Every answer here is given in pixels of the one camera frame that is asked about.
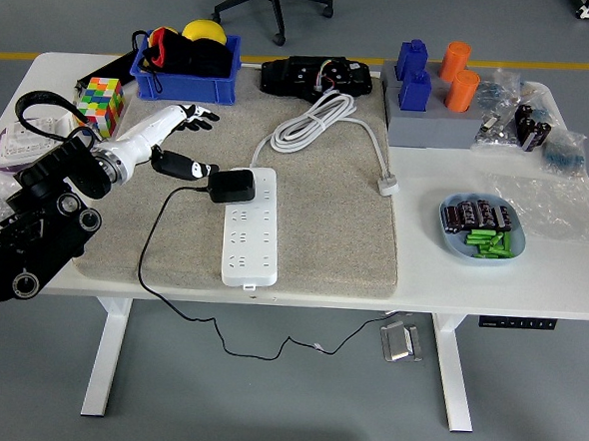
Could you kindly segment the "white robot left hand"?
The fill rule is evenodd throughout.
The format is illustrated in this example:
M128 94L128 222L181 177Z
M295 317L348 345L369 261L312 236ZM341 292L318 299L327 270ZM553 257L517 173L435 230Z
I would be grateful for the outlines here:
M165 151L161 143L173 132L212 128L210 121L219 117L197 105L171 105L133 126L114 141L100 143L92 155L104 169L112 184L124 184L134 174L137 164L149 162L157 173L180 180L195 181L220 170L190 158Z

